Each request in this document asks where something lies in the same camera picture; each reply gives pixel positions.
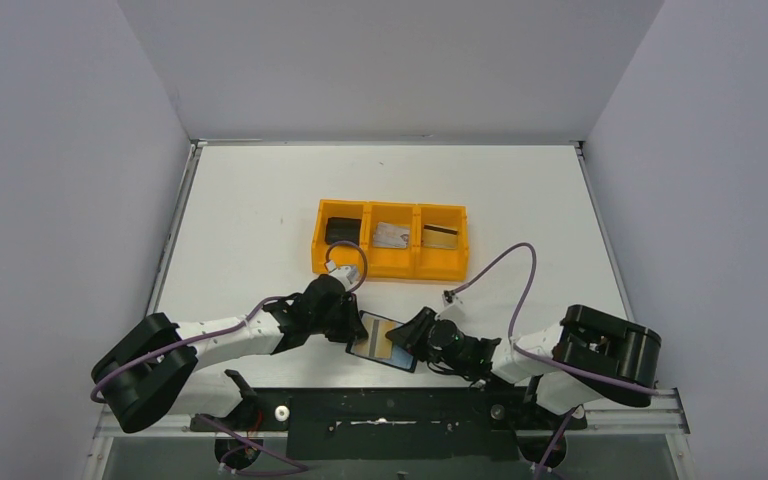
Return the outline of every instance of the white wall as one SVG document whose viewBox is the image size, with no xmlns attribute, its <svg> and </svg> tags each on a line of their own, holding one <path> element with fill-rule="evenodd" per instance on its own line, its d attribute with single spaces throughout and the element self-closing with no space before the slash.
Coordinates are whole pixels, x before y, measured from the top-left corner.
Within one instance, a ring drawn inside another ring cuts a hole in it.
<svg viewBox="0 0 768 480">
<path fill-rule="evenodd" d="M 0 1 L 0 479 L 83 468 L 187 147 L 114 0 Z"/>
<path fill-rule="evenodd" d="M 120 0 L 193 138 L 581 140 L 663 0 Z"/>
<path fill-rule="evenodd" d="M 768 2 L 667 0 L 585 147 L 704 478 L 768 478 Z"/>
</svg>

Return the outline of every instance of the purple cable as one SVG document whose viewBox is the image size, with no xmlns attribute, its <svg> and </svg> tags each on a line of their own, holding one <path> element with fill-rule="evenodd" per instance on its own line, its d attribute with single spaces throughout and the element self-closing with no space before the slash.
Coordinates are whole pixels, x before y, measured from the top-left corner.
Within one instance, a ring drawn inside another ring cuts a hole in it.
<svg viewBox="0 0 768 480">
<path fill-rule="evenodd" d="M 254 448 L 255 450 L 260 450 L 261 452 L 269 455 L 272 458 L 275 458 L 277 460 L 280 460 L 288 465 L 292 465 L 296 467 L 295 470 L 274 470 L 271 472 L 244 472 L 244 471 L 238 471 L 236 472 L 237 475 L 243 476 L 243 477 L 286 477 L 287 475 L 295 475 L 297 473 L 302 473 L 310 470 L 310 467 L 307 465 L 297 462 L 291 458 L 287 458 L 284 455 L 281 455 L 280 453 L 274 452 L 263 445 L 258 445 L 257 443 L 249 440 L 248 438 L 238 434 L 237 432 L 234 432 L 230 428 L 226 427 L 225 425 L 217 422 L 214 419 L 208 418 L 205 415 L 198 414 L 195 416 L 195 418 L 201 420 L 202 422 L 210 425 L 211 427 L 219 430 L 220 432 L 230 435 L 234 440 L 237 440 L 238 442 L 242 443 L 243 445 L 240 447 L 237 447 L 227 453 L 225 455 L 222 455 L 222 458 L 219 459 L 219 463 L 225 463 L 225 460 L 228 459 L 232 454 L 240 451 L 241 449 L 244 449 L 246 447 Z M 231 468 L 227 465 L 225 466 L 226 469 L 231 471 Z"/>
<path fill-rule="evenodd" d="M 517 317 L 519 316 L 519 311 L 522 309 L 523 303 L 525 303 L 525 297 L 527 297 L 528 292 L 531 291 L 531 285 L 534 283 L 534 276 L 537 273 L 537 251 L 534 249 L 534 246 L 532 244 L 528 242 L 520 242 L 520 243 L 517 243 L 516 245 L 509 247 L 507 250 L 502 252 L 498 257 L 496 257 L 495 260 L 490 262 L 489 265 L 484 267 L 484 269 L 481 270 L 478 273 L 478 275 L 476 275 L 472 280 L 464 283 L 458 288 L 455 288 L 454 290 L 452 290 L 452 293 L 457 294 L 471 287 L 472 284 L 474 284 L 475 282 L 478 281 L 478 279 L 484 276 L 484 274 L 487 273 L 488 270 L 496 266 L 496 264 L 499 263 L 499 261 L 503 259 L 507 254 L 511 253 L 512 251 L 520 247 L 526 247 L 531 251 L 531 273 L 529 273 L 528 275 L 528 282 L 525 284 L 525 289 L 523 289 L 522 295 L 519 297 L 519 302 L 517 302 L 516 308 L 514 308 L 514 313 L 511 316 L 511 321 L 508 324 L 508 340 L 511 342 L 513 349 L 516 350 L 520 355 L 526 358 L 530 358 L 532 360 L 545 363 L 546 365 L 557 368 L 558 370 L 563 370 L 572 375 L 588 378 L 590 380 L 595 380 L 597 382 L 613 385 L 615 387 L 625 388 L 627 390 L 631 390 L 632 392 L 642 393 L 644 395 L 658 396 L 659 395 L 658 391 L 653 388 L 642 387 L 640 385 L 637 385 L 631 382 L 624 382 L 622 380 L 617 380 L 616 378 L 606 377 L 604 375 L 599 375 L 598 373 L 588 372 L 586 370 L 572 367 L 570 365 L 567 365 L 561 362 L 556 362 L 550 357 L 543 357 L 535 353 L 527 352 L 519 348 L 516 342 L 512 340 L 514 335 L 514 326 L 516 325 L 516 320 L 517 320 Z"/>
<path fill-rule="evenodd" d="M 142 363 L 145 363 L 150 360 L 154 360 L 160 355 L 163 355 L 167 352 L 171 352 L 172 350 L 175 350 L 176 348 L 181 348 L 187 345 L 190 345 L 191 343 L 195 343 L 201 340 L 206 340 L 208 338 L 218 337 L 220 335 L 225 335 L 227 333 L 233 333 L 237 330 L 243 328 L 246 326 L 246 323 L 254 317 L 257 312 L 260 311 L 261 308 L 263 308 L 264 305 L 266 305 L 269 302 L 275 301 L 275 300 L 281 300 L 284 297 L 266 297 L 263 300 L 261 300 L 255 307 L 252 309 L 251 312 L 249 312 L 248 315 L 245 316 L 244 319 L 240 320 L 240 323 L 234 325 L 233 327 L 228 327 L 222 330 L 217 330 L 215 332 L 211 333 L 205 333 L 202 335 L 196 335 L 194 337 L 185 338 L 183 340 L 179 340 L 175 343 L 171 343 L 169 345 L 166 345 L 165 347 L 158 348 L 157 350 L 151 351 L 146 353 L 145 355 L 142 355 L 140 357 L 137 357 L 130 362 L 126 363 L 125 365 L 122 365 L 121 367 L 117 368 L 116 370 L 113 370 L 112 372 L 105 375 L 104 378 L 102 378 L 96 385 L 93 387 L 92 392 L 90 392 L 90 400 L 96 403 L 106 403 L 103 398 L 99 397 L 98 394 L 101 392 L 104 387 L 106 387 L 111 381 L 113 381 L 114 378 L 121 375 L 123 372 L 128 371 L 137 365 L 140 365 Z"/>
<path fill-rule="evenodd" d="M 325 263 L 328 264 L 328 262 L 331 261 L 331 250 L 334 250 L 334 247 L 339 247 L 340 245 L 343 245 L 345 247 L 352 247 L 355 250 L 360 253 L 360 258 L 363 260 L 363 272 L 360 274 L 360 280 L 358 280 L 358 283 L 355 284 L 352 288 L 346 290 L 347 293 L 352 293 L 358 288 L 360 288 L 361 285 L 363 285 L 363 282 L 366 281 L 366 271 L 369 270 L 369 262 L 366 260 L 366 253 L 364 253 L 363 249 L 360 248 L 356 243 L 350 242 L 348 240 L 338 240 L 334 243 L 332 243 L 328 250 L 325 250 Z"/>
<path fill-rule="evenodd" d="M 558 440 L 561 439 L 561 435 L 564 434 L 564 430 L 566 430 L 567 424 L 572 418 L 572 414 L 575 412 L 576 408 L 578 407 L 572 408 L 569 412 L 567 412 L 566 415 L 564 415 L 564 420 L 561 422 L 561 426 L 558 427 L 558 431 L 555 432 L 554 436 L 552 436 L 552 441 L 549 442 L 549 446 L 546 447 L 546 451 L 543 452 L 543 458 L 540 459 L 540 463 L 537 464 L 537 468 L 534 470 L 533 480 L 538 480 L 540 478 L 540 474 L 543 472 L 543 469 L 546 468 L 546 460 L 549 460 L 549 454 L 552 453 L 552 450 L 554 450 Z"/>
</svg>

